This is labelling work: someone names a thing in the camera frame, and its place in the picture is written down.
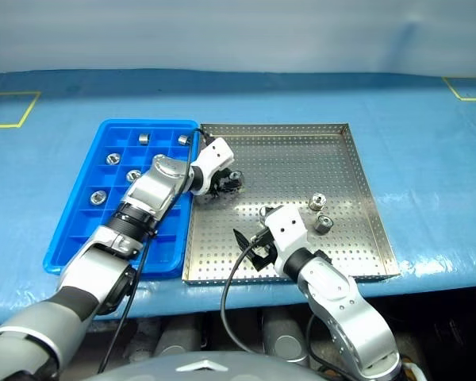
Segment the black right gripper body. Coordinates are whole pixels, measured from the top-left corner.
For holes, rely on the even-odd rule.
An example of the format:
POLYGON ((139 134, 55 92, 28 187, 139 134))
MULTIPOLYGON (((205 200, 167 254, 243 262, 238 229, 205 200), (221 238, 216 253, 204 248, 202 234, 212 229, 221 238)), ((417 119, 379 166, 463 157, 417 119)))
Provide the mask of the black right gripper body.
POLYGON ((273 233, 267 227, 254 235, 252 238, 252 248, 255 249, 256 256, 259 257, 261 262, 275 262, 277 259, 278 252, 274 246, 273 233), (260 249, 264 250, 264 256, 259 254, 260 249))

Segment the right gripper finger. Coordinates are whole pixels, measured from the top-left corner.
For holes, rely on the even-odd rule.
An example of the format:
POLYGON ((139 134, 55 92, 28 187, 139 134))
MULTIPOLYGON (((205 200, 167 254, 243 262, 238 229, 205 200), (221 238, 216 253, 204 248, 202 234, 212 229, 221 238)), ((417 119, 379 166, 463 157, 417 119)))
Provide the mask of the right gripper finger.
POLYGON ((256 271, 263 270, 269 264, 274 264, 277 260, 277 250, 275 248, 269 248, 265 256, 260 256, 256 252, 251 254, 251 263, 256 271))
POLYGON ((233 230, 233 234, 240 249, 253 249, 256 247, 256 236, 247 238, 242 232, 237 229, 233 230))

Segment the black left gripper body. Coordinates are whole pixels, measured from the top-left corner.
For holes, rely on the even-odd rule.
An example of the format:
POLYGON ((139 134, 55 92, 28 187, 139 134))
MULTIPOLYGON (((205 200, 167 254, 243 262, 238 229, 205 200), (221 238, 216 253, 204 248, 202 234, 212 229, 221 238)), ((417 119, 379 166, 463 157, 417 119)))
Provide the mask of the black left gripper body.
POLYGON ((225 168, 223 170, 217 171, 212 176, 210 183, 210 194, 213 197, 217 197, 221 193, 228 193, 232 191, 232 188, 229 185, 231 182, 229 178, 231 173, 232 172, 229 168, 225 168))

